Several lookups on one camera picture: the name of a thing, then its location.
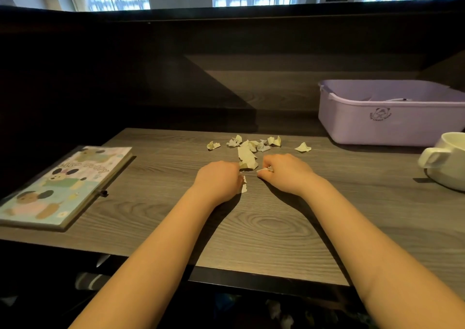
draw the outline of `left hand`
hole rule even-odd
[[[216,207],[235,196],[243,180],[237,162],[211,162],[197,172],[192,189]]]

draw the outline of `right hand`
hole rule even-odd
[[[316,176],[310,166],[301,159],[286,155],[265,155],[263,167],[273,167],[273,172],[261,170],[257,173],[259,178],[269,182],[283,192],[303,196],[309,179]]]

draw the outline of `mug handle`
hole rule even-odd
[[[421,168],[437,168],[441,166],[450,155],[450,150],[440,147],[429,147],[425,149],[418,159],[418,164]]]

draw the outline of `forearm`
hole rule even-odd
[[[366,219],[328,181],[312,176],[304,199],[381,328],[463,325],[462,299]]]
[[[189,189],[71,327],[145,329],[157,323],[212,209]]]

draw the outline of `notebook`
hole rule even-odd
[[[0,224],[65,231],[131,157],[130,147],[78,147],[2,199]]]

